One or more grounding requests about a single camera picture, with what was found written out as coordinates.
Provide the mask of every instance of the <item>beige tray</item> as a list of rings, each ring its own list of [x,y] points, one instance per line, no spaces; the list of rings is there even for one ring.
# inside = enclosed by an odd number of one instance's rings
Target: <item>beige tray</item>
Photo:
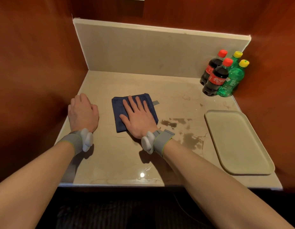
[[[275,171],[275,165],[243,113],[209,110],[205,119],[219,160],[229,173],[269,175]]]

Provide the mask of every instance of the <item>dark cola liquid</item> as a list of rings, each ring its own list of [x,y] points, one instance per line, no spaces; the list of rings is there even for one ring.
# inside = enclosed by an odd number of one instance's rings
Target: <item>dark cola liquid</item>
[[[212,59],[209,62],[210,67],[212,67],[213,69],[217,68],[218,66],[222,65],[222,60],[220,59]],[[202,85],[205,85],[208,81],[209,78],[209,74],[206,72],[206,70],[204,71],[203,75],[201,76],[201,80],[199,81]]]
[[[219,66],[216,69],[214,69],[213,73],[218,78],[224,78],[224,79],[226,79],[228,77],[228,75],[229,75],[228,70],[225,69],[223,66]],[[216,92],[217,92],[217,89],[220,86],[221,85],[213,84],[208,80],[207,83],[203,87],[203,93],[206,94],[207,96],[215,96]]]

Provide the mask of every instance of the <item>finger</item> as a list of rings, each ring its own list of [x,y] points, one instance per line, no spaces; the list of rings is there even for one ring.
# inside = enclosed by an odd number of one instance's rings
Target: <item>finger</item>
[[[84,93],[80,94],[80,100],[81,100],[81,102],[90,104],[88,97]]]
[[[146,102],[145,100],[143,101],[143,105],[144,105],[144,110],[145,110],[147,113],[149,113],[150,110],[149,110],[149,108],[148,108],[148,104],[147,104],[147,102]]]
[[[142,107],[142,104],[141,104],[140,98],[139,98],[138,96],[136,96],[135,100],[136,100],[136,102],[137,102],[138,109],[139,109],[140,111],[142,111],[142,110],[143,110],[143,107]]]
[[[99,110],[98,110],[98,106],[95,105],[95,104],[91,104],[91,109],[92,109],[92,112],[95,116],[99,115]]]
[[[132,109],[134,110],[134,112],[138,112],[139,109],[131,96],[129,96],[129,102],[130,102],[130,105],[132,106]]]
[[[127,130],[129,131],[131,128],[131,124],[130,124],[129,119],[123,114],[119,115],[119,117],[122,120],[122,122],[125,124],[125,127],[127,128]]]
[[[124,106],[125,110],[127,111],[127,114],[128,115],[133,114],[134,112],[133,112],[132,108],[128,105],[127,101],[123,100],[122,102],[123,102],[123,106]]]
[[[72,99],[71,99],[71,101],[70,101],[70,105],[73,107],[73,106],[74,106],[74,104],[75,104],[75,99],[74,99],[74,98],[72,98]]]
[[[74,97],[74,101],[75,101],[75,104],[80,103],[81,102],[80,96],[79,95],[76,95]]]

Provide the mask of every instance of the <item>soda bottle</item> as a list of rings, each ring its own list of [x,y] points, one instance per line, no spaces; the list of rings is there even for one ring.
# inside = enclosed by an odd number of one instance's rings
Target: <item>soda bottle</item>
[[[219,87],[217,94],[222,97],[229,96],[233,89],[240,83],[244,78],[245,68],[249,65],[249,61],[242,59],[238,65],[229,71],[229,77],[226,79],[224,84]]]
[[[218,66],[222,65],[224,57],[226,57],[227,51],[226,50],[220,50],[217,54],[217,57],[214,59],[211,59],[209,61],[209,64],[207,68],[205,69],[205,72],[201,76],[201,80],[199,81],[202,85],[205,85],[208,81],[208,78],[212,71],[217,68]]]
[[[228,71],[230,71],[232,68],[235,68],[239,65],[239,59],[242,57],[243,53],[240,51],[236,51],[234,52],[233,56],[231,57],[231,59],[233,60],[233,63],[231,64],[231,66],[228,68]]]
[[[227,68],[231,66],[232,62],[231,58],[225,58],[222,65],[212,71],[207,83],[203,87],[204,94],[207,96],[216,95],[217,89],[225,82],[229,75]]]

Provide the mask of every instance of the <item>gray wrist strap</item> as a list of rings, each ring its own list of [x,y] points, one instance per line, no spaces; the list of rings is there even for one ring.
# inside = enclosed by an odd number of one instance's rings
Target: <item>gray wrist strap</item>
[[[67,141],[73,145],[74,148],[74,155],[77,155],[78,153],[82,152],[83,149],[83,141],[81,138],[81,131],[74,131],[70,134],[64,136],[60,141]]]
[[[162,157],[163,148],[168,143],[168,141],[175,135],[175,133],[170,132],[169,130],[156,130],[153,132],[156,139],[154,141],[154,151]]]

